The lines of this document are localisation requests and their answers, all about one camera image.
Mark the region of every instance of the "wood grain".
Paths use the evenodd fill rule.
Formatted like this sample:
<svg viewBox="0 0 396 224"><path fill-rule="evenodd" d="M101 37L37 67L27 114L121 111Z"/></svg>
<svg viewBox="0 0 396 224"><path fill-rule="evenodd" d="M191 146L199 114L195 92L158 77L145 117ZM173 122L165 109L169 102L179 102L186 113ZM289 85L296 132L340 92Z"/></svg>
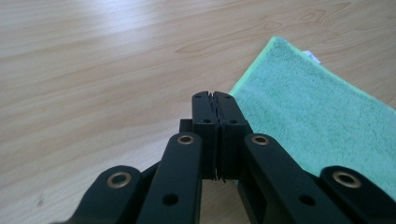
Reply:
<svg viewBox="0 0 396 224"><path fill-rule="evenodd" d="M396 108L396 1L0 1L0 223L69 218L105 169L158 161L198 91L273 35ZM202 223L247 223L204 182Z"/></svg>

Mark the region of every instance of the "black bracket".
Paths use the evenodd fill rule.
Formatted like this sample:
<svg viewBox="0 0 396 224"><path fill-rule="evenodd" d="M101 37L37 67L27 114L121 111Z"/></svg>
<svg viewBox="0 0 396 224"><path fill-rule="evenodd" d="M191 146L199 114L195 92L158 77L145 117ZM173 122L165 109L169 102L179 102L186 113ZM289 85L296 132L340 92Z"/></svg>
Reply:
<svg viewBox="0 0 396 224"><path fill-rule="evenodd" d="M198 223L202 179L238 180L251 223L396 223L382 189L346 167L305 172L274 138L253 133L231 95L193 95L179 130L143 173L101 173L64 223Z"/></svg>

